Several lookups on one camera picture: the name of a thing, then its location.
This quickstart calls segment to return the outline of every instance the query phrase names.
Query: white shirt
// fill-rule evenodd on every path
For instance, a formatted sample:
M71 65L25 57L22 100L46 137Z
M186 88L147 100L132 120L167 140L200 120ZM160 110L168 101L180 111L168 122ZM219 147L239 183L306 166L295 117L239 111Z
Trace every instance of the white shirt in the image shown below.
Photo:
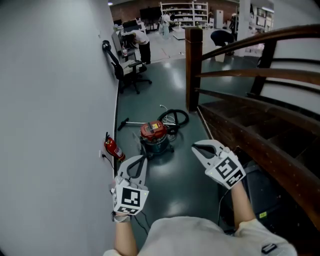
M262 252L275 248L269 253ZM155 221L138 256L296 256L295 248L257 219L242 222L234 236L212 221L197 217ZM119 256L108 250L103 256Z
M170 23L171 21L169 14L163 15L162 19L164 23Z
M147 37L146 33L140 30L132 30L132 33L135 33L135 40L139 41L139 45L146 45L149 43L149 38Z

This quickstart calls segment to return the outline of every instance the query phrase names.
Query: ceiling light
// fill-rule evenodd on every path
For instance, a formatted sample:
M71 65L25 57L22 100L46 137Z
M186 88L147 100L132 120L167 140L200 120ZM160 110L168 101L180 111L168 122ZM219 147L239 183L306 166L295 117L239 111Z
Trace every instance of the ceiling light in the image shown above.
M265 10L265 11L267 11L267 12L270 12L270 13L275 13L275 11L274 10L271 10L271 9L269 9L269 8L267 8L267 7L262 7L262 10Z

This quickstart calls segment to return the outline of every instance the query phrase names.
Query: person in white shirt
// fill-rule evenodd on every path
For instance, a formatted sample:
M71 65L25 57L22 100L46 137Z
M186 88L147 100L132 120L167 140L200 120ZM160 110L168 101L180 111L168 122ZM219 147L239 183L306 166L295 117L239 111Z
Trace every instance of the person in white shirt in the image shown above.
M155 221L138 253L130 222L116 222L114 249L103 256L296 256L285 239L267 230L252 210L242 182L231 189L234 236L210 220L180 216Z
M131 34L133 35L133 42L139 44L141 61L145 64L150 64L150 40L147 37L146 33L139 30L132 30Z

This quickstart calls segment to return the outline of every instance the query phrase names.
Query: white shelving unit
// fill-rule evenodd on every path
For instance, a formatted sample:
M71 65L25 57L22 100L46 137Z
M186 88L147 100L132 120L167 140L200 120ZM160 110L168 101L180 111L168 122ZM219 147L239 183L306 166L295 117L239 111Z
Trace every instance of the white shelving unit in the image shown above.
M162 15L174 13L176 22L181 22L181 28L206 25L208 23L208 3L197 2L160 2Z

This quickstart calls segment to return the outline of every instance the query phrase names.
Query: staircase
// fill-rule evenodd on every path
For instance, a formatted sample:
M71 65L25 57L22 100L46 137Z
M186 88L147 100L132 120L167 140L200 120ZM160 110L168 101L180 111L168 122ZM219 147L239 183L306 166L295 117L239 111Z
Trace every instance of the staircase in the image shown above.
M219 140L232 150L241 148L263 167L301 206L320 231L320 116L259 95L267 77L320 86L320 73L269 68L276 42L295 38L320 38L320 25L273 30L204 55L202 30L187 28L186 107L190 112L198 112L209 137ZM259 43L265 44L262 68L201 73L203 60ZM248 93L247 97L200 88L202 77L218 76L256 78L252 93ZM312 90L320 93L320 88ZM199 105L199 94L212 96L212 102Z

